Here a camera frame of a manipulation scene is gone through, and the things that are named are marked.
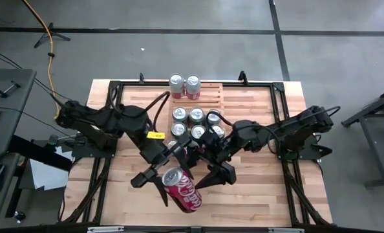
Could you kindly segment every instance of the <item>wooden slat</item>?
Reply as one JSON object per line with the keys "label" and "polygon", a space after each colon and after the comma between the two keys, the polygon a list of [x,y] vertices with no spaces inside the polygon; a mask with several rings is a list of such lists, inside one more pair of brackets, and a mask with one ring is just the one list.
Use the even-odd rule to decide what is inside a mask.
{"label": "wooden slat", "polygon": [[[94,80],[88,105],[100,108],[105,103],[108,80]],[[186,100],[169,99],[158,119],[157,129],[170,135],[171,113],[175,106],[190,110],[200,106],[205,111],[218,109],[231,122],[241,119],[256,120],[260,124],[271,124],[272,106],[269,90],[252,87],[224,87],[217,83],[203,83],[200,103]],[[303,90],[299,82],[285,82],[286,97],[290,116],[305,109]],[[122,102],[146,107],[168,87],[125,87]],[[157,103],[149,110],[149,118],[156,114]],[[130,180],[144,171],[148,164],[141,158],[137,147],[127,136],[118,143],[116,157],[112,160],[107,183],[106,198],[101,223],[103,225],[177,225],[212,227],[289,227],[288,204],[283,184],[281,163],[268,148],[258,153],[239,151],[232,157],[237,182],[234,185],[219,185],[200,190],[203,205],[192,214],[181,212],[173,201],[165,207],[159,193],[152,184],[143,188],[133,188]],[[160,173],[176,161],[169,162]],[[65,192],[66,208],[63,218],[78,206],[87,192],[92,168],[92,159],[82,159],[70,172]],[[318,166],[309,161],[300,161],[301,175],[306,196],[320,214],[331,221],[326,198],[325,186]],[[195,182],[208,170],[203,162],[192,168]],[[97,195],[94,197],[92,212],[96,208]],[[298,198],[295,196],[296,212],[301,219]]]}

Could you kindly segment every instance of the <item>wooden table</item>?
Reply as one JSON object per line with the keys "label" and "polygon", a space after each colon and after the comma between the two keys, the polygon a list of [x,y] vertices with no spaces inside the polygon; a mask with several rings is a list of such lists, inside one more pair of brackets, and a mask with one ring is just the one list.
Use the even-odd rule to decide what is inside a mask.
{"label": "wooden table", "polygon": [[[105,104],[110,80],[93,80],[88,106],[101,108]],[[204,110],[218,108],[231,122],[240,119],[256,120],[260,124],[274,123],[270,92],[262,87],[223,87],[206,84],[201,92],[200,106]],[[300,82],[284,82],[290,116],[306,108]],[[146,107],[168,87],[124,87],[122,103]],[[174,102],[163,108],[157,123],[157,130],[168,135],[172,108],[175,105],[191,107],[188,101]],[[149,110],[153,118],[160,102]],[[93,159],[82,159],[70,172],[65,191],[65,213],[68,217],[87,193]],[[184,214],[169,201],[165,207],[153,184],[133,188],[130,180],[144,171],[148,164],[139,155],[136,146],[127,136],[118,143],[112,160],[107,191],[105,194],[102,225],[164,225],[164,226],[207,226],[207,227],[289,227],[290,215],[284,186],[281,163],[276,155],[264,147],[258,153],[240,151],[230,162],[236,169],[237,182],[234,185],[218,185],[200,190],[202,206],[192,214]],[[171,161],[165,168],[176,166]],[[300,161],[304,192],[317,211],[331,222],[325,186],[319,167],[311,161]],[[205,174],[204,164],[193,168],[195,183]],[[297,216],[301,221],[299,201],[293,193]],[[91,214],[96,208],[94,198]]]}

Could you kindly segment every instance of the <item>white paper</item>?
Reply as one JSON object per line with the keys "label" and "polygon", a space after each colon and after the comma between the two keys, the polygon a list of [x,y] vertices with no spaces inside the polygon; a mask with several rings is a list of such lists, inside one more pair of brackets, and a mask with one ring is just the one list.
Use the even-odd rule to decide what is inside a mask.
{"label": "white paper", "polygon": [[[65,158],[72,160],[71,151],[64,152],[61,146],[56,148],[56,153]],[[54,188],[61,188],[67,185],[69,180],[69,173],[43,164],[42,162],[34,161],[30,159],[32,178],[34,180],[34,187],[41,188],[44,186],[44,190],[51,190]]]}

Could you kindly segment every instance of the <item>concrete floor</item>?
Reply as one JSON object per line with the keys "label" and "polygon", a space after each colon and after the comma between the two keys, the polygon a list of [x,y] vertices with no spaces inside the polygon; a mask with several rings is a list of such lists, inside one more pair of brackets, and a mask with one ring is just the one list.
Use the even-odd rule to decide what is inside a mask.
{"label": "concrete floor", "polygon": [[[58,27],[273,29],[268,0],[30,1],[46,22]],[[275,0],[282,30],[384,30],[382,0]],[[0,17],[10,26],[38,27],[20,1],[0,0]],[[47,83],[49,44],[32,46],[41,34],[0,32],[0,52],[24,68],[37,70]],[[167,77],[197,73],[203,79],[235,80],[245,70],[251,80],[283,80],[275,37],[269,35],[66,34],[55,41],[52,67],[56,90],[85,102],[94,78]],[[384,92],[384,37],[283,36],[290,79],[301,81],[307,105],[340,105],[322,145],[333,154],[323,159],[324,179],[334,223],[384,230],[384,187],[365,189],[379,178],[360,126],[340,121]],[[9,68],[0,62],[0,68]],[[33,87],[25,111],[54,125],[54,103]],[[66,133],[74,132],[61,129]],[[43,139],[53,129],[23,116],[17,128],[26,139]],[[41,203],[50,200],[50,206]],[[54,223],[61,190],[27,192],[19,209],[23,225]],[[12,219],[0,227],[15,226]]]}

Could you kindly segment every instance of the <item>yellow tag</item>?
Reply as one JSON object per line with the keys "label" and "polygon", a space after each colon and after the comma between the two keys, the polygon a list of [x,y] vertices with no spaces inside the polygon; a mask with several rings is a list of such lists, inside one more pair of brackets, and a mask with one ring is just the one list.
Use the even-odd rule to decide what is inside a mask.
{"label": "yellow tag", "polygon": [[165,133],[148,132],[146,137],[149,139],[165,139]]}

